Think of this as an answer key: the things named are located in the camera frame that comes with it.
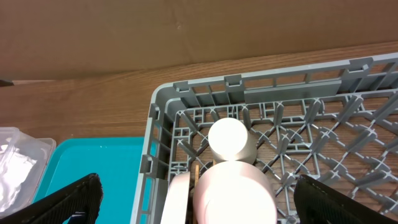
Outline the large pink plate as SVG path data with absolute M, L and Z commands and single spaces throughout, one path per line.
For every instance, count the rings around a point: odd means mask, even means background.
M 176 175 L 167 191 L 161 224 L 184 224 L 187 214 L 190 172 Z

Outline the cream paper cup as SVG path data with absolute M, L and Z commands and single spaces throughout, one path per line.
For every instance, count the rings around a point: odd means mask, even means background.
M 208 143 L 217 162 L 241 161 L 253 164 L 257 157 L 256 140 L 235 118 L 216 121 L 208 132 Z

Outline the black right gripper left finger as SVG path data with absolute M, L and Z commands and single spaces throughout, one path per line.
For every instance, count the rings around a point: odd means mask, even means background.
M 103 199 L 98 174 L 91 173 L 16 213 L 1 224 L 95 223 Z

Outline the small pink bowl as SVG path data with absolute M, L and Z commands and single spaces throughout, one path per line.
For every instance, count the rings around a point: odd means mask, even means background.
M 202 224 L 277 223 L 269 179 L 257 167 L 240 161 L 218 163 L 199 178 L 193 209 Z

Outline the white napkin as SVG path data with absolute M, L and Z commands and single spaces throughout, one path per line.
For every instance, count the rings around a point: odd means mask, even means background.
M 37 160 L 19 153 L 19 148 L 8 157 L 1 167 L 1 212 L 9 209 L 21 191 L 21 185 Z

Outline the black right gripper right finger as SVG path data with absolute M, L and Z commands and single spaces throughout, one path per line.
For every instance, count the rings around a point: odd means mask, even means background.
M 301 224 L 397 224 L 304 174 L 297 179 L 294 203 Z

